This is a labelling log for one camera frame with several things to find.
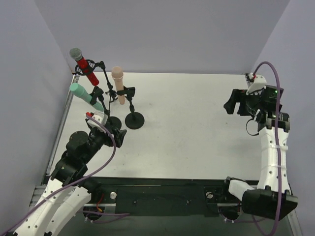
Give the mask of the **black round-base stand front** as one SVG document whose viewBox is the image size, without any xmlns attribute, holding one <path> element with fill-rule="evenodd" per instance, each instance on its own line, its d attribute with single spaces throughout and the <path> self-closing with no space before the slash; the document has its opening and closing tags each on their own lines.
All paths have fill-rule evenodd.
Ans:
<svg viewBox="0 0 315 236">
<path fill-rule="evenodd" d="M 125 124 L 129 129 L 133 130 L 141 128 L 145 123 L 145 118 L 141 113 L 135 111 L 135 107 L 132 102 L 135 92 L 135 87 L 124 87 L 123 90 L 117 92 L 118 95 L 122 95 L 129 102 L 130 113 L 125 118 Z"/>
</svg>

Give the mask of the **black round-base stand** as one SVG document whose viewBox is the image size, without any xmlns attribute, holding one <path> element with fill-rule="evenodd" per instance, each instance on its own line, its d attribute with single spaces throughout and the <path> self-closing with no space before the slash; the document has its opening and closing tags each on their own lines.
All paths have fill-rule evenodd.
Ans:
<svg viewBox="0 0 315 236">
<path fill-rule="evenodd" d="M 109 126 L 111 128 L 120 129 L 122 126 L 122 123 L 120 119 L 118 119 L 117 117 L 110 116 L 110 111 L 106 108 L 105 103 L 104 103 L 103 94 L 104 94 L 104 91 L 98 86 L 95 86 L 92 93 L 90 93 L 90 96 L 91 96 L 90 104 L 93 106 L 93 105 L 96 105 L 97 102 L 99 101 L 101 103 L 104 114 L 108 116 Z"/>
<path fill-rule="evenodd" d="M 124 87 L 123 90 L 117 92 L 118 95 L 122 95 L 129 102 L 130 113 L 125 118 L 125 124 L 129 129 L 133 130 L 141 128 L 145 123 L 145 118 L 141 113 L 135 111 L 135 107 L 132 102 L 135 92 L 135 87 Z"/>
</svg>

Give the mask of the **mint green toy microphone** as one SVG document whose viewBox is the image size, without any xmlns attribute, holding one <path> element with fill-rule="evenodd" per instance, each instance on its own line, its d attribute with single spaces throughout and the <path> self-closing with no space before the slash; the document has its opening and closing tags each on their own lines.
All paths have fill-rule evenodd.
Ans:
<svg viewBox="0 0 315 236">
<path fill-rule="evenodd" d="M 75 95 L 76 97 L 82 99 L 89 105 L 91 105 L 94 109 L 103 112 L 104 108 L 99 102 L 95 102 L 91 104 L 92 96 L 86 92 L 83 86 L 78 83 L 72 83 L 69 87 L 69 90 Z"/>
</svg>

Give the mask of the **peach toy microphone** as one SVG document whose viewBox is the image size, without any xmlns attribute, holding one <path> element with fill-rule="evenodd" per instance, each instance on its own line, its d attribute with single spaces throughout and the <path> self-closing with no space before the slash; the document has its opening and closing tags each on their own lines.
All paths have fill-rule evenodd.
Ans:
<svg viewBox="0 0 315 236">
<path fill-rule="evenodd" d="M 124 73 L 123 73 L 122 68 L 120 66 L 114 66 L 111 71 L 111 76 L 112 76 L 112 79 L 114 80 L 114 84 L 116 87 L 118 101 L 121 105 L 124 105 L 125 97 L 124 95 L 119 95 L 119 92 L 124 90 L 124 84 L 123 84 Z"/>
</svg>

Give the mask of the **red glitter microphone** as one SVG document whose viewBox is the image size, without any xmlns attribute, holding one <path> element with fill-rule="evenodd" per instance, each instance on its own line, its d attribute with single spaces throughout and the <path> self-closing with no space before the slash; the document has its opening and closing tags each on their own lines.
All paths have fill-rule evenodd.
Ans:
<svg viewBox="0 0 315 236">
<path fill-rule="evenodd" d="M 85 75 L 93 86 L 97 86 L 99 80 L 87 60 L 83 57 L 82 51 L 79 48 L 72 48 L 69 54 L 71 58 L 76 61 L 78 68 L 81 70 L 81 74 Z"/>
</svg>

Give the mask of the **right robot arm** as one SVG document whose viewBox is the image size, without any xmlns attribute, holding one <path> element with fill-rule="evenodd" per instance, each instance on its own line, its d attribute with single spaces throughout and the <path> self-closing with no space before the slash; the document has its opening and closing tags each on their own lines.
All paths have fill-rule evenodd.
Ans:
<svg viewBox="0 0 315 236">
<path fill-rule="evenodd" d="M 277 98 L 282 96 L 283 91 L 283 88 L 275 86 L 264 86 L 253 92 L 235 88 L 223 106 L 231 115 L 239 103 L 237 114 L 250 116 L 257 122 L 261 143 L 261 171 L 257 187 L 251 187 L 245 180 L 227 177 L 226 191 L 240 200 L 244 213 L 273 220 L 282 220 L 298 205 L 298 198 L 292 194 L 287 180 L 290 121 L 289 114 L 281 112 L 282 105 L 277 104 Z"/>
</svg>

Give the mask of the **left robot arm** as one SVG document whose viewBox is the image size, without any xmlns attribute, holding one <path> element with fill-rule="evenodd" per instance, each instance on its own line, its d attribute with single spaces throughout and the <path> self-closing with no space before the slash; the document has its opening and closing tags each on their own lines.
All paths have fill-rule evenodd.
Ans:
<svg viewBox="0 0 315 236">
<path fill-rule="evenodd" d="M 8 235 L 57 236 L 92 195 L 101 193 L 100 183 L 86 174 L 87 164 L 103 146 L 120 148 L 127 131 L 108 130 L 102 118 L 86 118 L 86 123 L 90 132 L 71 134 L 40 199 Z"/>
</svg>

